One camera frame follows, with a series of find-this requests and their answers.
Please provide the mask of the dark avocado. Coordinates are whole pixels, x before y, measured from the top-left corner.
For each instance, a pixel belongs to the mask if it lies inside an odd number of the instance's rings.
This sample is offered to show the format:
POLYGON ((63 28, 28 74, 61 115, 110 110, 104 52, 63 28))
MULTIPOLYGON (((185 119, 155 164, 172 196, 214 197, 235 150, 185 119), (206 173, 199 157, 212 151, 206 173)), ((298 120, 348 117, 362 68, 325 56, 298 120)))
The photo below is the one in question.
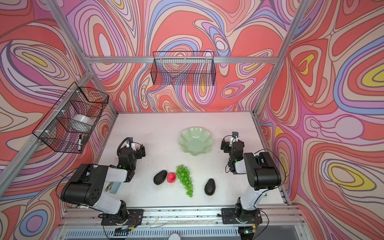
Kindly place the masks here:
POLYGON ((216 191, 216 182, 214 179, 209 179, 204 187, 205 194, 212 196, 216 191))
POLYGON ((166 180, 167 175, 168 175, 168 172, 166 170, 162 170, 158 172, 153 178, 154 184, 157 186, 162 184, 166 180))

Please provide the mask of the red fake strawberry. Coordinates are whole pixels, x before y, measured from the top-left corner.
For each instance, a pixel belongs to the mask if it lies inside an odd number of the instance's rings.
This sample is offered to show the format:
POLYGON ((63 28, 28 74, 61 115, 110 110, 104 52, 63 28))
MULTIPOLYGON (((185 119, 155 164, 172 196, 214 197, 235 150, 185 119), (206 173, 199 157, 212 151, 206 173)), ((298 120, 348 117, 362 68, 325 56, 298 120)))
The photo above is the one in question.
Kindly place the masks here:
POLYGON ((174 183, 177 179, 177 175, 175 173, 168 173, 167 175, 167 182, 168 183, 174 183))

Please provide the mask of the green fake grape bunch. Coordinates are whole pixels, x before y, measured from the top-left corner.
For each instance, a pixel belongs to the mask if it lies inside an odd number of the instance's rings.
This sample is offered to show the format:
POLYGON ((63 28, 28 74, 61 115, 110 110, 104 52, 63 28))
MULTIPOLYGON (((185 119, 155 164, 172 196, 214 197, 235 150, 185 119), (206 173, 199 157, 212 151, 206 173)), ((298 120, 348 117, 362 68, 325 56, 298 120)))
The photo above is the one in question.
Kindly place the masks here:
POLYGON ((191 173, 188 167, 184 165, 177 166, 176 175, 177 175, 177 178, 180 180, 181 184, 184 186, 186 190, 186 194, 190 198, 192 198, 194 194, 194 186, 192 183, 191 173))

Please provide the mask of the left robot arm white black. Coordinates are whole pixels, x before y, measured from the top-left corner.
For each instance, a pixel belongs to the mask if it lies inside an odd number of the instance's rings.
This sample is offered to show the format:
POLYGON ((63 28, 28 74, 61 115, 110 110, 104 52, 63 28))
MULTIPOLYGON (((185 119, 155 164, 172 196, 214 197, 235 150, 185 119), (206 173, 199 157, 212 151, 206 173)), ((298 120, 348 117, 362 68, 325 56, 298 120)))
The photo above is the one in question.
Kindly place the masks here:
POLYGON ((132 216, 127 204, 104 191, 105 183, 129 183, 136 171, 137 160, 146 156, 143 144, 125 138, 116 151, 117 166, 96 164, 80 165, 61 190, 59 199, 65 203, 88 207, 101 213, 103 226, 123 226, 133 219, 133 225, 139 224, 132 216))

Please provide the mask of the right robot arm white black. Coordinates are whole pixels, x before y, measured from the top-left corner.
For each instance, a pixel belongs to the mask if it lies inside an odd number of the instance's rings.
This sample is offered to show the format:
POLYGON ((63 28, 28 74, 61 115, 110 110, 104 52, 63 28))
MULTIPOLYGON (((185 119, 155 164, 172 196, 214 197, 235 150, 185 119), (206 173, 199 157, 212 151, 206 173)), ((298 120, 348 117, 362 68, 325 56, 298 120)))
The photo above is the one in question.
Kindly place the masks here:
POLYGON ((262 149, 256 153, 245 153, 245 143, 239 139, 239 133, 232 132, 230 140, 224 137, 221 150, 229 154, 226 172, 234 175, 246 175, 249 183, 233 208, 223 208, 220 216, 223 224, 262 223, 259 204, 267 192, 278 188, 282 176, 271 155, 262 149))

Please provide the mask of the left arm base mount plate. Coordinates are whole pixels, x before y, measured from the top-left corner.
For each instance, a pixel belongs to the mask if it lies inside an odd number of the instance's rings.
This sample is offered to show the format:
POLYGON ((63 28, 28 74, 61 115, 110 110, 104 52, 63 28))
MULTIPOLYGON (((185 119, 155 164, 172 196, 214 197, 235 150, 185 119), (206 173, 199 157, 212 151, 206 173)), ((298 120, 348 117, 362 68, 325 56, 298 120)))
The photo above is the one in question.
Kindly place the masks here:
POLYGON ((128 209, 126 213, 118 213, 115 215, 99 214, 102 220, 102 226, 130 226, 137 227, 142 224, 143 209, 128 209))

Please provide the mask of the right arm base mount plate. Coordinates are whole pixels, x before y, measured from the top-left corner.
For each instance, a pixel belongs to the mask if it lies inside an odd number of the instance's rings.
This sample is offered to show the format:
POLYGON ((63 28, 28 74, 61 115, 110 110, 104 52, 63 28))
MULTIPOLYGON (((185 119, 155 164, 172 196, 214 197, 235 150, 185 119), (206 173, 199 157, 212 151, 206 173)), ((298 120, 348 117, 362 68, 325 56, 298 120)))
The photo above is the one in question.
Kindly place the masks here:
POLYGON ((222 218, 222 222, 225 225, 253 224, 258 226, 263 223, 259 210, 245 211, 236 208, 222 208, 221 213, 218 215, 222 218))

